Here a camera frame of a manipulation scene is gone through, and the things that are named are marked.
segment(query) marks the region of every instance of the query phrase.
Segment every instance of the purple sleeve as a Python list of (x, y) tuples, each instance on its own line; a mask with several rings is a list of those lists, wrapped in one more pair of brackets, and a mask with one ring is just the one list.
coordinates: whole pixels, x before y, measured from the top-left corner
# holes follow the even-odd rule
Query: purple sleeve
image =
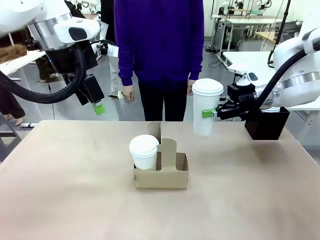
[(116, 45), (119, 47), (119, 77), (124, 86), (132, 85), (134, 50), (128, 24), (127, 0), (114, 0), (114, 27)]
[(190, 56), (189, 70), (191, 80), (198, 80), (201, 72), (205, 43), (205, 16), (202, 0), (189, 0), (190, 11)]

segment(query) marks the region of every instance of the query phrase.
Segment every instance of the purple sweatshirt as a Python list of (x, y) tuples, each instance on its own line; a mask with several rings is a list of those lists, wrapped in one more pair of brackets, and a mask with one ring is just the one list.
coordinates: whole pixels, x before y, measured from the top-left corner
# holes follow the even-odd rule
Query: purple sweatshirt
[(197, 80), (204, 47), (203, 0), (114, 0), (119, 76), (132, 85)]

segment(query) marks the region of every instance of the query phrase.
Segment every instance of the black pants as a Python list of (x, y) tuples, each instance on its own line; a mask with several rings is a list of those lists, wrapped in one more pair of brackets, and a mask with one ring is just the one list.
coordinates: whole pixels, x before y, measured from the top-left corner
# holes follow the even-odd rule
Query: black pants
[(15, 119), (24, 117), (25, 111), (20, 106), (15, 96), (0, 85), (0, 112), (3, 115), (11, 114)]
[(187, 105), (188, 82), (172, 90), (161, 90), (139, 81), (141, 101), (146, 121), (162, 121), (163, 106), (167, 122), (182, 122)]

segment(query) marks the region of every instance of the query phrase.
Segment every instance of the cardboard box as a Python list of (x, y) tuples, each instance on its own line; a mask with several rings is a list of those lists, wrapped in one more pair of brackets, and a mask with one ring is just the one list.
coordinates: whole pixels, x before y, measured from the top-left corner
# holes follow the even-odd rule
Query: cardboard box
[(136, 188), (186, 189), (189, 179), (189, 164), (185, 153), (177, 152), (177, 142), (162, 138), (161, 123), (151, 122), (148, 134), (155, 136), (158, 145), (156, 171), (133, 167)]

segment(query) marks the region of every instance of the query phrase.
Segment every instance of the white plastic lid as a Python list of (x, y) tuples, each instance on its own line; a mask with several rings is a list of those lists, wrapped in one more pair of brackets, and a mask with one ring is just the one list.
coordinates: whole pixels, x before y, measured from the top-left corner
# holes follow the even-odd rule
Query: white plastic lid
[(137, 158), (149, 158), (158, 151), (159, 141), (152, 135), (139, 135), (129, 144), (130, 153)]
[(280, 107), (270, 107), (268, 109), (262, 110), (264, 113), (278, 113), (280, 112)]
[(211, 78), (203, 78), (195, 81), (192, 91), (201, 96), (218, 96), (224, 92), (224, 86)]

